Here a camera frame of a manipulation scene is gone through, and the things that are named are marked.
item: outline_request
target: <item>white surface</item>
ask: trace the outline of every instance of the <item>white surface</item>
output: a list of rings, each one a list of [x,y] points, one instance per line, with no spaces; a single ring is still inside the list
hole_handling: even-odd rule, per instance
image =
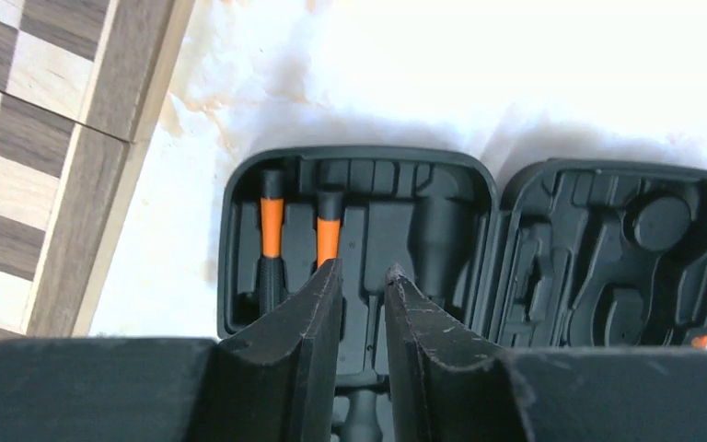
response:
[[[215,335],[223,189],[265,148],[707,168],[707,6],[438,5],[197,0],[91,334]]]

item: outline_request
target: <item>black tool handle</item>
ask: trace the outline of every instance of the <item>black tool handle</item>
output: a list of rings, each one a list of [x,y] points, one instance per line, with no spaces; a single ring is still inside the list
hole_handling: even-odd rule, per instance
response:
[[[381,442],[383,432],[378,425],[377,394],[371,390],[358,390],[349,396],[348,417],[342,425],[341,442]]]
[[[283,258],[259,258],[259,281],[256,295],[259,297],[259,314],[264,316],[285,301],[285,270]]]

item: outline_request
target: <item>black plastic tool case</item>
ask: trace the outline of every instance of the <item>black plastic tool case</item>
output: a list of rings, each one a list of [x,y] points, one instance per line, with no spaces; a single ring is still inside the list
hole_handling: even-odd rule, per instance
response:
[[[706,170],[555,159],[521,170],[500,193],[473,157],[358,145],[268,151],[233,173],[221,220],[221,337],[259,315],[264,169],[284,171],[289,293],[316,267],[318,189],[345,189],[334,433],[353,438],[343,439],[392,440],[383,289],[393,262],[504,346],[681,345],[707,335]]]

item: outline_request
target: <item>black rubber grip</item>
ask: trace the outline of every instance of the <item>black rubber grip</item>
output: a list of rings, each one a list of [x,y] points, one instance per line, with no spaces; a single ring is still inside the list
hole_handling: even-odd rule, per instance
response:
[[[283,198],[282,170],[266,169],[261,172],[261,198],[279,200]]]
[[[319,218],[325,221],[334,221],[342,218],[342,194],[342,189],[336,187],[319,190]]]
[[[259,258],[256,295],[259,297],[260,316],[273,311],[285,301],[285,269],[282,258]]]

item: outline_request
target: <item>checkered pattern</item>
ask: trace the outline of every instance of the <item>checkered pattern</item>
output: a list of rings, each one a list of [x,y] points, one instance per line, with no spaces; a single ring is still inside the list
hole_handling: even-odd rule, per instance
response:
[[[0,93],[0,328],[24,332],[75,124]]]
[[[0,0],[0,91],[83,122],[110,0]]]

